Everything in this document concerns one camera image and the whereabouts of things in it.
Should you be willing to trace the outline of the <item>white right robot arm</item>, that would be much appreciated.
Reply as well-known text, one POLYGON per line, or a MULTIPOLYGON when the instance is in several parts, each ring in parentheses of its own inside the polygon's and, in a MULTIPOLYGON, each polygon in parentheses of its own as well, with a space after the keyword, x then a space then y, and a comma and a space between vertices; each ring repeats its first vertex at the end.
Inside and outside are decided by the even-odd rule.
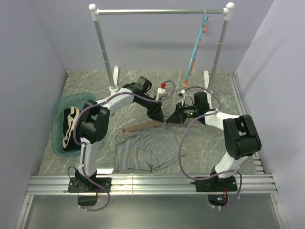
POLYGON ((210 180, 214 190, 222 190, 229 178, 237 173, 240 165, 262 148, 262 143, 250 115, 231 115, 210 108, 208 95, 205 92, 194 93, 193 105, 187 106, 181 102, 176 105, 174 113, 166 120, 170 124, 183 124, 191 118, 193 124, 199 121, 203 125, 216 127, 224 132, 226 153, 221 161, 213 167, 208 177, 192 177, 188 175, 182 166, 181 150, 183 140, 178 150, 178 162, 182 173, 194 181, 210 180))

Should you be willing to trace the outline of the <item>grey striped boxer underwear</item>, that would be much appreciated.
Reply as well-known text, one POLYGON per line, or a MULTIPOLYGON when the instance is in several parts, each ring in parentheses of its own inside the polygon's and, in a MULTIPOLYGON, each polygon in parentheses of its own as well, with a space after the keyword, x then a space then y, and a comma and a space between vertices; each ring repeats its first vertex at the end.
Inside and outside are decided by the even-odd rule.
POLYGON ((178 161, 179 143, 171 128, 161 124, 115 136, 116 171, 151 173, 178 161))

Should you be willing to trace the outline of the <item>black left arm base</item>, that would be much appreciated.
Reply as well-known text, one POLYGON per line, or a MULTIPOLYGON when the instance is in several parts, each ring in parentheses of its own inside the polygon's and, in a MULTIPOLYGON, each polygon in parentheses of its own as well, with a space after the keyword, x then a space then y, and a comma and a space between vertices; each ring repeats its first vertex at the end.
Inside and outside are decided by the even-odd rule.
POLYGON ((77 201, 80 206, 91 207, 97 203, 98 194, 105 193, 105 191, 88 180, 82 183, 77 178, 71 177, 68 185, 68 193, 78 194, 77 201))

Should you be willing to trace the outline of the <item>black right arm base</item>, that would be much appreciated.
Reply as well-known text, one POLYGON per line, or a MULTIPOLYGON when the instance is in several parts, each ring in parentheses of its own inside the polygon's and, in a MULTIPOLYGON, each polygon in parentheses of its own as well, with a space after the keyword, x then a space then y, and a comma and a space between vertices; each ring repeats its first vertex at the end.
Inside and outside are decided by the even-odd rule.
POLYGON ((196 192, 220 192, 220 194, 208 194, 208 201, 214 207, 224 207, 229 202, 228 192, 238 191, 234 176, 228 178, 213 177, 204 181, 193 181, 196 192))

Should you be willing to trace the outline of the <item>beige clip hanger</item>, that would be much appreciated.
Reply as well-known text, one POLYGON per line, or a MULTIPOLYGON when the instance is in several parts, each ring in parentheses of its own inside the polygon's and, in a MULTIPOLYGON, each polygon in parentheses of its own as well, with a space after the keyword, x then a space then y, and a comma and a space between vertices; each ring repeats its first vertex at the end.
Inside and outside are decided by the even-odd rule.
POLYGON ((120 127, 117 130, 117 133, 115 135, 118 135, 120 137, 124 137, 125 133, 127 132, 133 132, 133 131, 137 131, 137 130, 141 130, 141 129, 146 129, 149 127, 157 127, 158 125, 161 125, 162 127, 166 127, 166 118, 163 119, 163 122, 159 122, 156 120, 151 120, 151 121, 146 121, 146 122, 142 122, 142 123, 138 123, 135 125, 130 125, 130 126, 126 126, 126 127, 120 127))

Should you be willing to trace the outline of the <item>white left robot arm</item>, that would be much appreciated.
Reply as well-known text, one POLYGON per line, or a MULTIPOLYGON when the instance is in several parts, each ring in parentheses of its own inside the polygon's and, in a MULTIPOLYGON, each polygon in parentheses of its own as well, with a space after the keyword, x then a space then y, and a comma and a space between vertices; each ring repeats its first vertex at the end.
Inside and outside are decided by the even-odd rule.
POLYGON ((75 180, 84 191, 90 192, 98 185, 96 182, 98 143, 107 134, 112 114, 127 105, 137 103, 146 108, 148 118, 158 122, 164 121, 162 100, 148 95, 151 87, 151 81, 141 76, 136 82, 124 85, 114 95, 97 102, 88 100, 85 103, 73 130, 73 140, 81 146, 81 160, 75 171, 75 180))

